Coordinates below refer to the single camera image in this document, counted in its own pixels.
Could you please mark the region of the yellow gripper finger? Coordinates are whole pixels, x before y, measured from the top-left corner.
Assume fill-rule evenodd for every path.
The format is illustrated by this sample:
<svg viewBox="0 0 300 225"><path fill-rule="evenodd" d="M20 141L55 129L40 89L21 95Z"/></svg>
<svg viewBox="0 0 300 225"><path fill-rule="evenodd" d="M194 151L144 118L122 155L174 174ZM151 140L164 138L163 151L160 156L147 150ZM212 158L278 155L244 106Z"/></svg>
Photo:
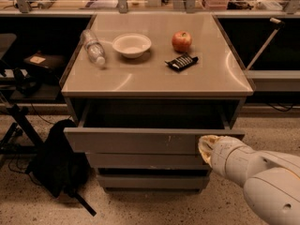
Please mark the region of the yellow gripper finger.
<svg viewBox="0 0 300 225"><path fill-rule="evenodd" d="M217 135L204 135L201 136L198 142L198 147L201 152L211 152L220 137Z"/></svg>
<svg viewBox="0 0 300 225"><path fill-rule="evenodd" d="M210 152L201 152L202 159L205 163L207 163L209 166L212 165L211 163L211 153Z"/></svg>

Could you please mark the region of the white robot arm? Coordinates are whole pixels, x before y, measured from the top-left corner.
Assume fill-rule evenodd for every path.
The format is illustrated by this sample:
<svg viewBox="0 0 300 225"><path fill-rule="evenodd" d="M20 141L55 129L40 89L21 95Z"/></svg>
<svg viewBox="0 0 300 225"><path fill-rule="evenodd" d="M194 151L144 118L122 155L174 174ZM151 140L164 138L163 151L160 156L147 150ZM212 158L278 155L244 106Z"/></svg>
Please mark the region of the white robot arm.
<svg viewBox="0 0 300 225"><path fill-rule="evenodd" d="M257 151L230 136L199 139L202 159L243 189L247 205L269 225L300 225L300 157Z"/></svg>

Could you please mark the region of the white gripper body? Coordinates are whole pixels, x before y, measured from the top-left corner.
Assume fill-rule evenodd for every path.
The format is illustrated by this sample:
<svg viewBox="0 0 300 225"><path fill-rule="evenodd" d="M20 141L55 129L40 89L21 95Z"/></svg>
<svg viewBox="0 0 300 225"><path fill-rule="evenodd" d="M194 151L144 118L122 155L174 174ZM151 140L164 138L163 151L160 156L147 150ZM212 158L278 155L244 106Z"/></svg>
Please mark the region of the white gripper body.
<svg viewBox="0 0 300 225"><path fill-rule="evenodd" d="M242 141L222 136L213 145L210 165L215 173L243 186L249 177L260 171L260 158Z"/></svg>

